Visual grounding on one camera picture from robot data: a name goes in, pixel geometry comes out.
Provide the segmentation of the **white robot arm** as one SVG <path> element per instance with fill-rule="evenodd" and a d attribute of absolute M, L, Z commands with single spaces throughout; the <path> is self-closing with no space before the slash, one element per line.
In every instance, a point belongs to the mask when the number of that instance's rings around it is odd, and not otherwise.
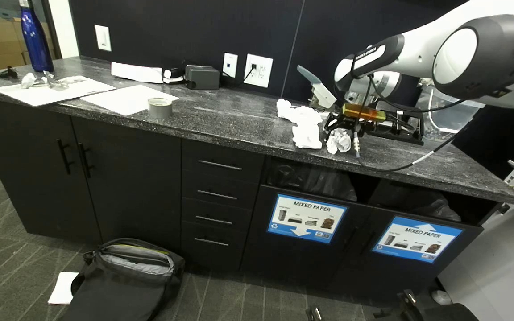
<path fill-rule="evenodd" d="M 373 73 L 428 78 L 442 94 L 514 110 L 514 0 L 465 0 L 344 55 L 332 78 L 348 91 Z"/>

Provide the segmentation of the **orange black gripper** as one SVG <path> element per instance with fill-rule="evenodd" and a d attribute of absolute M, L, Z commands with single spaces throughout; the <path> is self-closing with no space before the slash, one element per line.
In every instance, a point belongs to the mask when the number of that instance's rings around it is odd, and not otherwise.
<path fill-rule="evenodd" d="M 324 132 L 330 133 L 335 128 L 344 128 L 351 132 L 373 132 L 378 124 L 387 119 L 383 110 L 369 105 L 342 103 L 333 112 L 328 114 L 324 121 Z"/>

